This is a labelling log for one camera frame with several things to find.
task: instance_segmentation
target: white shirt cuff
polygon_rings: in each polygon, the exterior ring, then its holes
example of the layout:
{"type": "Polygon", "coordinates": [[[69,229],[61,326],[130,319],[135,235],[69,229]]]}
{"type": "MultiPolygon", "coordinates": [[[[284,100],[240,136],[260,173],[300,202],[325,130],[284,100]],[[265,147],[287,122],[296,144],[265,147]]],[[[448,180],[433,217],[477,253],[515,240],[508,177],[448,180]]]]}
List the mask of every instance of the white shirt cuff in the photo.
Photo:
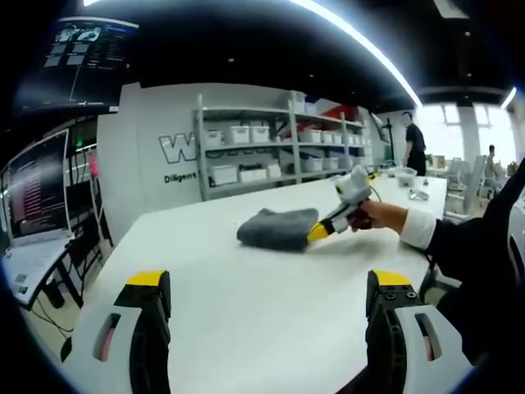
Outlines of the white shirt cuff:
{"type": "Polygon", "coordinates": [[[410,208],[401,232],[401,240],[415,248],[425,250],[430,245],[435,229],[436,218],[431,213],[410,208]]]}

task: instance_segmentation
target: black ceiling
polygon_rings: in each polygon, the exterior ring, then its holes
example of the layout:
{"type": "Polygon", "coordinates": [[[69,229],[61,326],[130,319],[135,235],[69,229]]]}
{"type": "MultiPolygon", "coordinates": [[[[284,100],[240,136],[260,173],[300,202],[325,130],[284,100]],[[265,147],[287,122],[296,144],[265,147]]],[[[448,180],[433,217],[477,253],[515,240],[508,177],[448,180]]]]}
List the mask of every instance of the black ceiling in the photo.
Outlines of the black ceiling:
{"type": "MultiPolygon", "coordinates": [[[[444,19],[432,0],[317,2],[368,37],[424,103],[500,103],[516,83],[500,37],[480,25],[480,18],[444,19]]],[[[37,34],[60,16],[138,23],[128,80],[139,80],[143,87],[230,82],[297,89],[375,112],[413,106],[394,77],[360,44],[289,0],[100,0],[89,7],[76,0],[39,7],[30,24],[37,34]]],[[[16,41],[25,54],[11,64],[8,87],[15,88],[37,43],[35,37],[16,41]]],[[[33,122],[25,133],[43,133],[57,121],[48,117],[33,122]]]]}

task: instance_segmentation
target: person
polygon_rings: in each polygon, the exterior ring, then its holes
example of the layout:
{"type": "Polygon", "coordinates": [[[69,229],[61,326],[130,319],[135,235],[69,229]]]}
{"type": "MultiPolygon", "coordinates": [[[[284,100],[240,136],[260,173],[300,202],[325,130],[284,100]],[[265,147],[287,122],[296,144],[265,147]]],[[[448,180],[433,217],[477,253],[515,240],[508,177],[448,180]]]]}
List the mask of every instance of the person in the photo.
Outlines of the person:
{"type": "Polygon", "coordinates": [[[404,155],[404,166],[418,172],[418,176],[427,174],[427,160],[425,159],[425,139],[419,127],[413,122],[412,113],[403,112],[401,117],[403,125],[407,128],[407,149],[404,155]]]}
{"type": "Polygon", "coordinates": [[[485,167],[485,178],[487,180],[495,180],[498,177],[498,173],[495,169],[495,164],[494,164],[494,156],[495,156],[495,146],[491,145],[489,146],[489,156],[486,159],[486,167],[485,167]]]}
{"type": "Polygon", "coordinates": [[[509,305],[521,258],[511,258],[507,235],[511,208],[524,188],[525,160],[487,205],[482,218],[453,224],[416,209],[368,200],[360,205],[367,215],[349,220],[352,231],[394,230],[402,241],[435,262],[445,276],[462,282],[441,298],[437,308],[461,334],[463,353],[471,362],[506,335],[501,330],[513,314],[509,305]]]}

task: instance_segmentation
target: ceiling light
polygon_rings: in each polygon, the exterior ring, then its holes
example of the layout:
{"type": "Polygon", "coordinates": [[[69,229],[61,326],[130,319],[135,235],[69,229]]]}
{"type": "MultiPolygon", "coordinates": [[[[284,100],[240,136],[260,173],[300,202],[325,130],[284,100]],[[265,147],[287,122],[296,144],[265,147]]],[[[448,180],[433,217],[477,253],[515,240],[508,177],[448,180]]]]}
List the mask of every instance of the ceiling light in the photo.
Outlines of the ceiling light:
{"type": "Polygon", "coordinates": [[[347,22],[343,21],[339,16],[334,14],[332,11],[329,11],[323,6],[320,6],[313,0],[290,0],[291,2],[310,10],[311,12],[318,14],[321,18],[329,21],[333,25],[339,27],[346,34],[354,38],[358,43],[363,45],[373,56],[376,57],[379,62],[397,79],[397,81],[403,86],[403,89],[409,94],[412,98],[416,107],[421,108],[423,106],[421,100],[416,95],[416,92],[412,89],[412,86],[404,78],[404,76],[399,72],[399,70],[394,66],[388,57],[386,57],[381,50],[376,47],[372,42],[367,39],[364,35],[359,33],[353,26],[349,25],[347,22]]]}
{"type": "Polygon", "coordinates": [[[518,90],[516,89],[516,86],[514,86],[511,90],[507,98],[504,100],[503,104],[501,104],[501,109],[507,109],[510,102],[514,99],[514,96],[516,95],[516,92],[518,90]]]}

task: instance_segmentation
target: laptop screen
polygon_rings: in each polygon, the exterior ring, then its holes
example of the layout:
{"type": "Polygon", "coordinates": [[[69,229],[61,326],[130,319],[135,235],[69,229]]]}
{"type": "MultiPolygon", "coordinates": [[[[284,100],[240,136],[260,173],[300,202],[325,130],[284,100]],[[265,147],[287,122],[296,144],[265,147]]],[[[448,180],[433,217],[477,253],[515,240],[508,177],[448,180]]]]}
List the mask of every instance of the laptop screen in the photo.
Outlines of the laptop screen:
{"type": "Polygon", "coordinates": [[[67,132],[42,140],[9,163],[9,208],[14,239],[67,230],[64,153],[67,132]]]}

